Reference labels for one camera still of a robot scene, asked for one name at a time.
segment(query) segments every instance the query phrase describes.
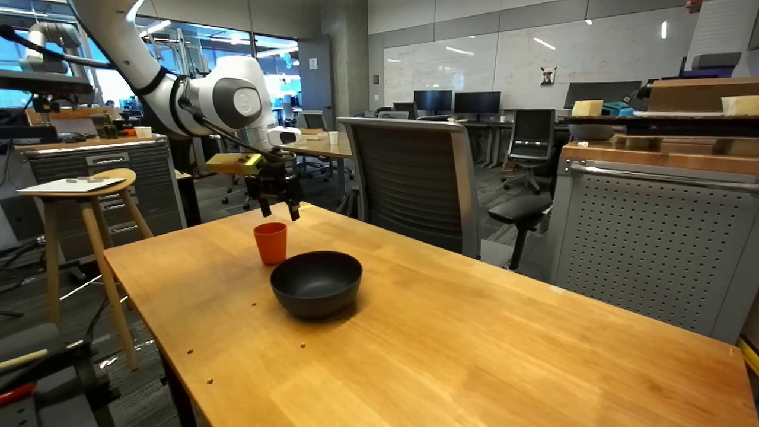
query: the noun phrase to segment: floor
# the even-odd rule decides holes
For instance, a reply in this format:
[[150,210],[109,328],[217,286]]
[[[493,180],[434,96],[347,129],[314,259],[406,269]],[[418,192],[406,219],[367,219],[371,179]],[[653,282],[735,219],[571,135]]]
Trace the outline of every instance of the floor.
[[[229,195],[230,179],[226,176],[207,176],[195,180],[199,210],[204,222],[217,222],[224,216],[233,216],[243,212],[244,192],[243,185],[233,188]],[[309,176],[304,179],[304,192],[306,203],[334,210],[340,206],[342,192],[334,180],[323,184],[323,179]],[[504,226],[486,216],[486,206],[493,206],[504,200],[507,200],[507,192],[500,185],[500,172],[499,168],[476,168],[476,198],[479,198],[479,229],[482,238],[500,244],[516,243],[516,229]],[[29,255],[19,264],[22,270],[0,274],[0,337],[8,337],[17,331],[25,331],[26,325],[40,324],[46,315],[46,276],[39,269],[40,255]],[[80,270],[62,270],[62,290],[73,293],[80,282]],[[546,257],[546,238],[539,232],[531,232],[524,248],[523,269],[519,274],[544,278],[548,276],[548,257]],[[105,308],[100,318],[95,314],[102,306],[102,290],[100,286],[85,287],[77,294],[72,294],[62,303],[62,332],[67,343],[80,340],[85,331],[92,325],[92,346],[95,346],[95,360],[102,367],[102,372],[109,376],[109,383],[113,390],[121,392],[121,399],[112,404],[112,416],[116,426],[161,426],[173,427],[179,426],[175,411],[170,407],[170,397],[164,386],[164,370],[157,354],[157,346],[147,332],[147,328],[140,324],[135,310],[128,310],[134,335],[137,343],[140,354],[140,367],[127,370],[123,360],[119,360],[119,346],[112,337],[112,320],[109,310]],[[8,318],[3,310],[25,314],[22,318]]]

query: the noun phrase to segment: wooden stool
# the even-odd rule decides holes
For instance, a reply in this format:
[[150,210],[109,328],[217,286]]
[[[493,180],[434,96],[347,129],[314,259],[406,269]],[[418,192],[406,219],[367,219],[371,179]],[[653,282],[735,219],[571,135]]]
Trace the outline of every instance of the wooden stool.
[[123,350],[123,357],[127,357],[127,366],[128,367],[137,367],[137,354],[135,354],[135,346],[134,346],[134,335],[128,331],[128,324],[127,324],[127,315],[123,315],[123,308],[121,308],[121,296],[119,296],[119,290],[116,290],[116,280],[113,280],[113,274],[105,259],[105,239],[109,243],[109,235],[102,232],[102,214],[100,214],[100,204],[97,204],[97,198],[105,198],[105,195],[119,195],[123,206],[128,210],[128,216],[137,224],[140,229],[140,235],[143,238],[153,238],[153,230],[150,226],[146,224],[140,210],[134,204],[134,200],[128,198],[128,188],[134,188],[135,184],[135,172],[131,168],[112,168],[112,172],[102,172],[92,179],[121,179],[121,184],[113,184],[109,188],[100,188],[100,190],[90,190],[90,192],[25,192],[25,195],[34,195],[42,203],[46,206],[46,269],[48,269],[48,320],[53,324],[62,324],[62,306],[59,306],[59,243],[58,243],[58,204],[59,203],[72,203],[77,200],[79,204],[79,212],[80,212],[80,219],[85,224],[85,230],[89,230],[89,238],[90,238],[90,244],[92,244],[92,255],[95,255],[95,262],[97,262],[97,269],[100,269],[100,276],[102,276],[102,282],[105,282],[105,294],[109,300],[109,306],[112,306],[112,314],[113,314],[113,325],[116,325],[116,332],[119,332],[119,343],[121,343],[121,350]]

